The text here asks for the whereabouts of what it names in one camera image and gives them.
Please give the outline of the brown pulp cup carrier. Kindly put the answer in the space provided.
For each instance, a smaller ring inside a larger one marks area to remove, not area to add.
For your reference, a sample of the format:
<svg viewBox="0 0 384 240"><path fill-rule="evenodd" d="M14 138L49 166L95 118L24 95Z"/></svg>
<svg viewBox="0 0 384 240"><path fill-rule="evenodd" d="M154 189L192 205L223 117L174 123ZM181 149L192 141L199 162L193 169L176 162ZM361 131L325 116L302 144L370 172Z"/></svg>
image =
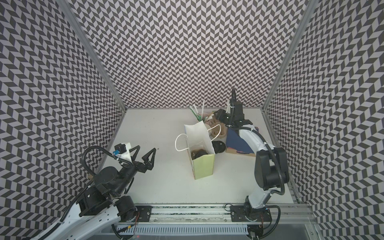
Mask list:
<svg viewBox="0 0 384 240"><path fill-rule="evenodd" d="M193 154L193 155L197 155L197 154L205 155L206 153L207 152L204 149L195 149L195 150L191 151L191 154Z"/></svg>

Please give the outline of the pink metal bucket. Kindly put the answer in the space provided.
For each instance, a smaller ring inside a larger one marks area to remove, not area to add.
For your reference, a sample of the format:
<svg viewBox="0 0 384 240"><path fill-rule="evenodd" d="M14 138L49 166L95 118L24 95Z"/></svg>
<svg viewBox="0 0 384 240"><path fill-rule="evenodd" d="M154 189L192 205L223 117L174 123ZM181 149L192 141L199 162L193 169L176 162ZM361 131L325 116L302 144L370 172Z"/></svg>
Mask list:
<svg viewBox="0 0 384 240"><path fill-rule="evenodd" d="M210 120L210 116L211 116L211 114L209 114L209 113L202 113L202 114L201 114L201 120L202 120L203 122L207 122L207 121Z"/></svg>

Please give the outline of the white wrapped straw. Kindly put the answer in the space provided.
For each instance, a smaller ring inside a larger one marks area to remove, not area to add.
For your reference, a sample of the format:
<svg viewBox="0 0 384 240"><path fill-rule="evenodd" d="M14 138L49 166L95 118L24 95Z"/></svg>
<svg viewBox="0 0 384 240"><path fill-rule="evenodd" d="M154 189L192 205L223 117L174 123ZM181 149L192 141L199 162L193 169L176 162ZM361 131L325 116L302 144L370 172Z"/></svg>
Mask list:
<svg viewBox="0 0 384 240"><path fill-rule="evenodd" d="M205 100L203 100L202 109L201 109L201 117L202 117L202 119L203 119L203 115L204 115L204 108L205 108Z"/></svg>

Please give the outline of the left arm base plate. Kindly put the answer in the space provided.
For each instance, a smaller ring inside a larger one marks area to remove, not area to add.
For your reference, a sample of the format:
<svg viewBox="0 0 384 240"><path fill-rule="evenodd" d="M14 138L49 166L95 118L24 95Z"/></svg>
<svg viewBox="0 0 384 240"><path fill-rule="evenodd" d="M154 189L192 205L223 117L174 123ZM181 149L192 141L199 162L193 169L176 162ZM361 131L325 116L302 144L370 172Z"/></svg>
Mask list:
<svg viewBox="0 0 384 240"><path fill-rule="evenodd" d="M136 206L135 217L137 217L138 223L147 223L150 221L152 215L153 206L150 205L142 205Z"/></svg>

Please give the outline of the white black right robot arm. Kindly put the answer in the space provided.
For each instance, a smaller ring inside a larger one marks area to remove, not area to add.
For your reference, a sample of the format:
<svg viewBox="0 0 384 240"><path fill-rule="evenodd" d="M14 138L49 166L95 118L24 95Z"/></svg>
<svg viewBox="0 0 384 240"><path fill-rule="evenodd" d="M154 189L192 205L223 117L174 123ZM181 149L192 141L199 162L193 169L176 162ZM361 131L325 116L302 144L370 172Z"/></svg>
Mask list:
<svg viewBox="0 0 384 240"><path fill-rule="evenodd" d="M288 157L283 148L270 144L250 120L245 119L243 104L237 100L236 89L231 91L230 111L220 109L214 112L216 119L237 134L256 155L255 180L259 191L246 197L244 212L247 220L255 222L267 213L268 201L272 195L283 196L290 181Z"/></svg>

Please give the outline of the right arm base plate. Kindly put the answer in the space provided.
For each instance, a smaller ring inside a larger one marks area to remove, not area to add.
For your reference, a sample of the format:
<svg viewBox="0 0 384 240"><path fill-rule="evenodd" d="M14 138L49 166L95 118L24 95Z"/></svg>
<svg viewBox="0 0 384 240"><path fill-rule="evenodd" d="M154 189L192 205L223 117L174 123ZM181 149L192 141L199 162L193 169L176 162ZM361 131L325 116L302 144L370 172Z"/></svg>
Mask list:
<svg viewBox="0 0 384 240"><path fill-rule="evenodd" d="M272 216L269 209L246 209L244 206L230 206L232 222L271 222Z"/></svg>

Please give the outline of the stack of brown cup carriers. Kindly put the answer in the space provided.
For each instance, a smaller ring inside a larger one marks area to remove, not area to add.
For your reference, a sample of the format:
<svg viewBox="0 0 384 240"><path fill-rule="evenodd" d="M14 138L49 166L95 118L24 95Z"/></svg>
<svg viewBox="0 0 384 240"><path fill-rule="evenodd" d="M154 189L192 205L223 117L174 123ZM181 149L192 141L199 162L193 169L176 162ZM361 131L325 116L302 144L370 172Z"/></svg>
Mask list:
<svg viewBox="0 0 384 240"><path fill-rule="evenodd" d="M228 128L225 124L218 121L215 117L208 120L206 124L210 126L209 129L211 129L210 131L212 138L218 137L219 139L223 139L227 136Z"/></svg>

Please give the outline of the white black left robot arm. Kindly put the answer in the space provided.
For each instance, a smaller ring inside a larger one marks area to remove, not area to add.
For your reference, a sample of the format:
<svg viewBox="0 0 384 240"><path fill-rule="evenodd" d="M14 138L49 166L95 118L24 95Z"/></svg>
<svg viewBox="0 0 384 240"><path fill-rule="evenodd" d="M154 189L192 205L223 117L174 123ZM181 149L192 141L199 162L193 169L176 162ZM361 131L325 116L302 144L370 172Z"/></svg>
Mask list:
<svg viewBox="0 0 384 240"><path fill-rule="evenodd" d="M94 173L88 166L86 157L93 150L99 150L122 165L120 170L106 167ZM86 240L105 227L111 226L115 235L127 240L117 230L118 224L125 224L126 231L135 228L140 222L148 222L152 206L136 206L128 191L137 173L151 171L155 163L156 149L151 149L136 161L140 146L129 143L118 144L113 153L99 147L88 147L81 157L84 169L93 177L86 187L74 197L69 207L54 224L36 235L36 240Z"/></svg>

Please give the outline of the stack of black cup lids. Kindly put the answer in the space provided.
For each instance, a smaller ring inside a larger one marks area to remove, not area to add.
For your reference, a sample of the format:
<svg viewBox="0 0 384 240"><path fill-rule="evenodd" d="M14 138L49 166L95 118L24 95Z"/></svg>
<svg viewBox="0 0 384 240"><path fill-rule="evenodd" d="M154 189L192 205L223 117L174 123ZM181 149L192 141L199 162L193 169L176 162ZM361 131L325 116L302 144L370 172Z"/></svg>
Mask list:
<svg viewBox="0 0 384 240"><path fill-rule="evenodd" d="M212 141L215 154L220 154L226 151L226 144L222 141Z"/></svg>

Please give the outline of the brown cardboard box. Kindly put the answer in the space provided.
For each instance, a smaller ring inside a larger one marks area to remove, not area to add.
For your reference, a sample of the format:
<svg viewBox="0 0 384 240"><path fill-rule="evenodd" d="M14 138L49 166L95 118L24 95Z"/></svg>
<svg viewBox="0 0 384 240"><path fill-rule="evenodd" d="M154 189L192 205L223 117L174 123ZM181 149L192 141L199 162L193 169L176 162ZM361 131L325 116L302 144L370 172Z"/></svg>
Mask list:
<svg viewBox="0 0 384 240"><path fill-rule="evenodd" d="M255 157L256 156L254 153L245 153L245 152L237 151L237 150L232 149L232 148L227 148L226 153L234 154L234 155L247 156L247 157Z"/></svg>

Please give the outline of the aluminium front rail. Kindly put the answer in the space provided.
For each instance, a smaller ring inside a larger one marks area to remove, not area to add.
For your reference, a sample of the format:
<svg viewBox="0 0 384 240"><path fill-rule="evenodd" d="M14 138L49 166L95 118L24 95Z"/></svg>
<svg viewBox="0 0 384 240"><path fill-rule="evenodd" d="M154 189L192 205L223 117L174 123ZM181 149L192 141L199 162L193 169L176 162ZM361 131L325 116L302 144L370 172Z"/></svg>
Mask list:
<svg viewBox="0 0 384 240"><path fill-rule="evenodd" d="M145 224L261 224L257 222L232 222L230 214L231 204L158 204L153 206L150 221ZM279 220L281 224L308 224L315 222L315 217L309 206L305 204L282 204L279 209L272 206L268 208L271 212L272 221ZM77 212L78 207L72 210L65 220L64 226L81 226L90 224L97 229L107 227L111 224L134 224L137 223L135 217L136 208L128 213L127 219L118 215L119 211L115 207L103 210L96 216L80 217Z"/></svg>

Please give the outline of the dark blue napkin stack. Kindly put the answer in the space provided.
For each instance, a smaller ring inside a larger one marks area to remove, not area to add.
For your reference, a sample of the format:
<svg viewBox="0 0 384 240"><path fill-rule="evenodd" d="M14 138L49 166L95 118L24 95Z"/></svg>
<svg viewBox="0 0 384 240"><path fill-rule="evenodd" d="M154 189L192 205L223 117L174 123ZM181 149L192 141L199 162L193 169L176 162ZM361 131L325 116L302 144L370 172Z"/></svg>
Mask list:
<svg viewBox="0 0 384 240"><path fill-rule="evenodd" d="M231 129L228 129L226 147L245 153L254 153L246 141L240 138L236 132Z"/></svg>

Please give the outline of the illustrated green paper gift bag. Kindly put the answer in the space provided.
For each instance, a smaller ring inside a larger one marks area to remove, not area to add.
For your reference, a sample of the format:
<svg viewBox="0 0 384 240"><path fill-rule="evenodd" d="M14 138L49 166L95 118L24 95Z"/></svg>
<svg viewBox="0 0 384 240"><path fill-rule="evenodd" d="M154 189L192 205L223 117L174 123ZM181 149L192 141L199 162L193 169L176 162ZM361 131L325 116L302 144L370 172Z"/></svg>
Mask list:
<svg viewBox="0 0 384 240"><path fill-rule="evenodd" d="M216 152L213 142L216 137L211 138L209 131L222 131L221 125L206 127L205 123L200 121L194 125L184 125L185 132L175 139L175 149L178 152L188 152L194 179L202 179L213 174ZM178 148L179 138L184 138L186 147Z"/></svg>

